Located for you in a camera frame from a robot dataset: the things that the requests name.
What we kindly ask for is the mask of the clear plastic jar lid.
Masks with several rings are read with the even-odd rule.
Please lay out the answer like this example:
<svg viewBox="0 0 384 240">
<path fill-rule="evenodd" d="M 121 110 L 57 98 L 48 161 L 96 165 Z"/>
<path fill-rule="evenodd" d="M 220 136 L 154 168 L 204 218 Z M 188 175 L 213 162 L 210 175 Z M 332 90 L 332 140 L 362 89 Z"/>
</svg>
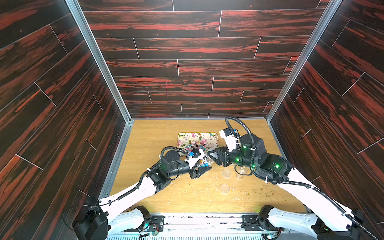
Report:
<svg viewBox="0 0 384 240">
<path fill-rule="evenodd" d="M 223 169 L 221 173 L 222 176 L 227 179 L 232 175 L 232 172 L 229 169 Z"/>
</svg>

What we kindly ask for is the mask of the clear candy jar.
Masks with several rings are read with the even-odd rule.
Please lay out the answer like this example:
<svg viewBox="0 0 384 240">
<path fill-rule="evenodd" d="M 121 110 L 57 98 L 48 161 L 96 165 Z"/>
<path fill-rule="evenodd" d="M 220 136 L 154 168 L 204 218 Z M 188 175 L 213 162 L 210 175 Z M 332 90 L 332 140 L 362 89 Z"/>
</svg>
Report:
<svg viewBox="0 0 384 240">
<path fill-rule="evenodd" d="M 243 179 L 246 176 L 249 176 L 251 174 L 249 167 L 240 167 L 238 165 L 235 165 L 235 172 L 236 172 L 236 178 Z"/>
</svg>

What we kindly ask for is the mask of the candy jar with lid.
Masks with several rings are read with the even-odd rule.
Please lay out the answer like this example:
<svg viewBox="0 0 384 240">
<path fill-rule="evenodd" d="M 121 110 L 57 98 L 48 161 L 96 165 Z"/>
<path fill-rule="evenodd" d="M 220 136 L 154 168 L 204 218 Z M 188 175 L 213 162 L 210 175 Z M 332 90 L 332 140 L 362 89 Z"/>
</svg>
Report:
<svg viewBox="0 0 384 240">
<path fill-rule="evenodd" d="M 214 161 L 211 158 L 206 157 L 206 164 L 205 165 L 199 165 L 199 167 L 210 167 L 213 163 L 214 163 Z"/>
</svg>

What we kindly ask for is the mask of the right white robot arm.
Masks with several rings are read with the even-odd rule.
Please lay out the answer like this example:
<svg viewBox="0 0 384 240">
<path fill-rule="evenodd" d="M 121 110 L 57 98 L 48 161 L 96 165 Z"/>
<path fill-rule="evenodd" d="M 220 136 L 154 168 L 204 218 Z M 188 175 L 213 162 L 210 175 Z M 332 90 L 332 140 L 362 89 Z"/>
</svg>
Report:
<svg viewBox="0 0 384 240">
<path fill-rule="evenodd" d="M 338 203 L 307 180 L 299 170 L 279 155 L 269 154 L 264 141 L 254 134 L 238 139 L 225 136 L 227 146 L 208 152 L 217 165 L 247 167 L 265 183 L 284 189 L 298 199 L 310 213 L 293 213 L 265 205 L 258 214 L 262 230 L 293 230 L 317 240 L 358 240 L 368 230 L 362 212 Z"/>
</svg>

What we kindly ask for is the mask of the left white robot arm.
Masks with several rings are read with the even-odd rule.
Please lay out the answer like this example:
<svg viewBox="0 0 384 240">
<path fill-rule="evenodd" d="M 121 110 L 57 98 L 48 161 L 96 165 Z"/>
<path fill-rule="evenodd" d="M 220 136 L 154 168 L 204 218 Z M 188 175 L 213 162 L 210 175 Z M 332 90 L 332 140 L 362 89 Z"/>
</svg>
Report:
<svg viewBox="0 0 384 240">
<path fill-rule="evenodd" d="M 199 165 L 206 157 L 201 149 L 188 153 L 180 148 L 165 147 L 159 161 L 142 173 L 136 184 L 99 200 L 89 197 L 79 206 L 80 211 L 72 223 L 77 238 L 105 240 L 117 230 L 118 215 L 129 207 L 164 190 L 180 175 L 189 174 L 191 179 L 197 179 L 211 170 L 211 166 Z"/>
</svg>

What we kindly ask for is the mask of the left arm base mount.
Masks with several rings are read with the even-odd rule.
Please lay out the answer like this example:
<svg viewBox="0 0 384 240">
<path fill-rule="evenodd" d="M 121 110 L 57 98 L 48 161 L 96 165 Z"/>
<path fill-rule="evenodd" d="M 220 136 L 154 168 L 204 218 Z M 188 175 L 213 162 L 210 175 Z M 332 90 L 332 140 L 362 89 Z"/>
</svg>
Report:
<svg viewBox="0 0 384 240">
<path fill-rule="evenodd" d="M 153 216 L 144 206 L 138 206 L 135 210 L 139 210 L 144 217 L 142 224 L 136 228 L 136 231 L 139 233 L 139 240 L 145 237 L 157 236 L 164 230 L 165 216 Z"/>
</svg>

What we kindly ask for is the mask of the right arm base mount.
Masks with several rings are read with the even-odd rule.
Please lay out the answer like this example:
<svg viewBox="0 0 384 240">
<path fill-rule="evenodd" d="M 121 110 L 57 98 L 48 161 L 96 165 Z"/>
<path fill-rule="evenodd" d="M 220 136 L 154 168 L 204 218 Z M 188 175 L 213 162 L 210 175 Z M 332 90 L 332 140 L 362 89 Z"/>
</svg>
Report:
<svg viewBox="0 0 384 240">
<path fill-rule="evenodd" d="M 242 224 L 241 227 L 245 231 L 264 231 L 268 233 L 262 233 L 264 240 L 275 240 L 277 239 L 284 228 L 277 228 L 272 225 L 268 220 L 270 216 L 270 211 L 273 209 L 273 206 L 264 205 L 259 213 L 254 213 L 251 215 L 242 215 Z"/>
</svg>

